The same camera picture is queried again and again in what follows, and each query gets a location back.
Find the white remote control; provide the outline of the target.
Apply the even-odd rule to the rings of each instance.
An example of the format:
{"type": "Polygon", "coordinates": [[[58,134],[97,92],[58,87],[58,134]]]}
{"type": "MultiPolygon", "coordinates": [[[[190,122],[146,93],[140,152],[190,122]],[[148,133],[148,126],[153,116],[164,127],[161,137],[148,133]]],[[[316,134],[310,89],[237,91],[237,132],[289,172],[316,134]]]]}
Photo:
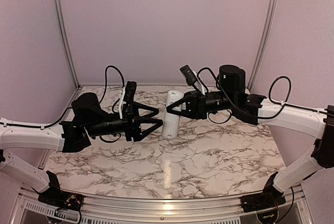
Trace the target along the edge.
{"type": "MultiPolygon", "coordinates": [[[[183,93],[177,90],[168,91],[165,107],[183,98],[183,93]]],[[[162,137],[167,140],[172,140],[177,137],[180,116],[168,113],[165,111],[162,127],[162,137]]]]}

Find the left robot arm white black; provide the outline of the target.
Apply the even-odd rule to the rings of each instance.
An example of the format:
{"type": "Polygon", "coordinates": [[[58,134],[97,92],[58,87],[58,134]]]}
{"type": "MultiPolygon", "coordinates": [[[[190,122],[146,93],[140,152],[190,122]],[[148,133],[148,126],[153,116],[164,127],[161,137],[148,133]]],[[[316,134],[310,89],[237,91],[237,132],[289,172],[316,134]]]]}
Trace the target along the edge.
{"type": "Polygon", "coordinates": [[[55,206],[66,201],[57,176],[42,171],[12,153],[13,148],[43,148],[63,153],[77,153],[91,145],[91,139],[124,134],[127,141],[139,142],[162,126],[156,118],[159,110],[130,97],[120,114],[107,113],[93,92],[80,95],[71,104],[72,121],[45,126],[1,121],[1,173],[30,185],[55,206]]]}

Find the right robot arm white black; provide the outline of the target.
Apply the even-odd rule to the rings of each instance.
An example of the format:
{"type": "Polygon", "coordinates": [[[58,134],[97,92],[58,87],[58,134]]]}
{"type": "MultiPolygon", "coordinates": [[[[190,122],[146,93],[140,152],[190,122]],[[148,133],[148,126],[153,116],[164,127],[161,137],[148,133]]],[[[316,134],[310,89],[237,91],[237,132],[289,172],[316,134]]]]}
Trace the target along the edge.
{"type": "Polygon", "coordinates": [[[289,104],[287,100],[274,101],[271,96],[247,94],[245,71],[235,65],[222,65],[213,78],[217,91],[210,92],[202,84],[199,73],[189,66],[180,69],[193,91],[169,91],[166,101],[162,136],[177,136],[180,117],[205,120],[209,114],[229,110],[230,116],[253,125],[277,126],[304,133],[315,139],[313,147],[284,170],[276,172],[267,181],[258,202],[270,207],[284,191],[305,180],[321,169],[333,168],[333,106],[314,109],[289,104]]]}

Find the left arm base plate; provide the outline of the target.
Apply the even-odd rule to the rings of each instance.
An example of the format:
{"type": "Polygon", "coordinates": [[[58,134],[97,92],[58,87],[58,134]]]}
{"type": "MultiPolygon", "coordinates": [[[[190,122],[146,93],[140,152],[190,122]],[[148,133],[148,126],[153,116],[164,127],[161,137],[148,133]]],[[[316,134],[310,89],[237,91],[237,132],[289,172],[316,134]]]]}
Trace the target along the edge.
{"type": "Polygon", "coordinates": [[[60,193],[40,193],[38,201],[60,209],[79,211],[84,196],[77,193],[61,191],[60,193]]]}

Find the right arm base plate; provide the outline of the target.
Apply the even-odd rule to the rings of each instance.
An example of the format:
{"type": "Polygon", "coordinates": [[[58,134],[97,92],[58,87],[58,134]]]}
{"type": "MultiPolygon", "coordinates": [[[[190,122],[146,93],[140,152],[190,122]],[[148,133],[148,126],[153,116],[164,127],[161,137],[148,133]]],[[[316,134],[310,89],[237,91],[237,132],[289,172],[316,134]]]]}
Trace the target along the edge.
{"type": "Polygon", "coordinates": [[[241,197],[241,207],[245,213],[273,208],[285,203],[284,195],[274,196],[271,193],[264,192],[241,197]]]}

